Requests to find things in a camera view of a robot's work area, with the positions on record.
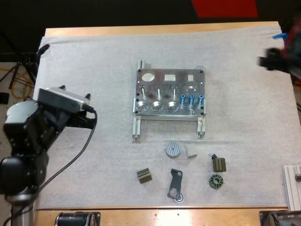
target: red object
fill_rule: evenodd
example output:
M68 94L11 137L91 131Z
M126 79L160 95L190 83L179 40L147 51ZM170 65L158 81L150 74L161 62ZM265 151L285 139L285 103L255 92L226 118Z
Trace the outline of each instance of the red object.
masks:
M192 0L198 17L258 17L255 0Z

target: gear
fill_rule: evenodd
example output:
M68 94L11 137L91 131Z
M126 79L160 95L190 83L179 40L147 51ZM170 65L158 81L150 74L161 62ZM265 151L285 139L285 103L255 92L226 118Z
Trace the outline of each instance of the gear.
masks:
M212 177L210 177L209 185L213 189L220 188L223 183L224 183L224 181L223 181L222 177L218 174L214 174Z

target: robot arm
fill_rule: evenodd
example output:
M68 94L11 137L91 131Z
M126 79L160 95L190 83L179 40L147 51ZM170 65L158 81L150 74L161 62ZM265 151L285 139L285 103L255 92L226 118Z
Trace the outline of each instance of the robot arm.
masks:
M4 132L12 152L0 162L0 193L14 213L32 205L46 178L47 151L66 126L92 129L92 136L97 117L88 105L89 98L89 94L81 97L67 92L64 86L40 89L37 101L20 102L7 111ZM87 112L94 113L95 118L86 117ZM23 225L24 219L13 217L12 225L20 222Z

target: circular hole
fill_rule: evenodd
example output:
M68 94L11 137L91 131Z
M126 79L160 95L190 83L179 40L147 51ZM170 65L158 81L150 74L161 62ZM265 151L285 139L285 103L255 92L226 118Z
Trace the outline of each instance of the circular hole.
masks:
M143 81L153 81L155 78L155 76L152 74L152 73L145 73L143 76L142 76L142 80Z

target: metal plate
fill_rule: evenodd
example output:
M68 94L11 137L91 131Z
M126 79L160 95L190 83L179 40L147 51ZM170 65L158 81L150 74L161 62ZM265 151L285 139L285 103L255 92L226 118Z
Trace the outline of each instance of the metal plate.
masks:
M133 113L140 119L197 121L205 115L204 87L201 69L139 69ZM181 94L186 96L184 104L180 104ZM191 105L190 94L194 95Z
M288 210L301 210L301 183L295 179L295 175L301 173L301 165L285 165L282 170Z

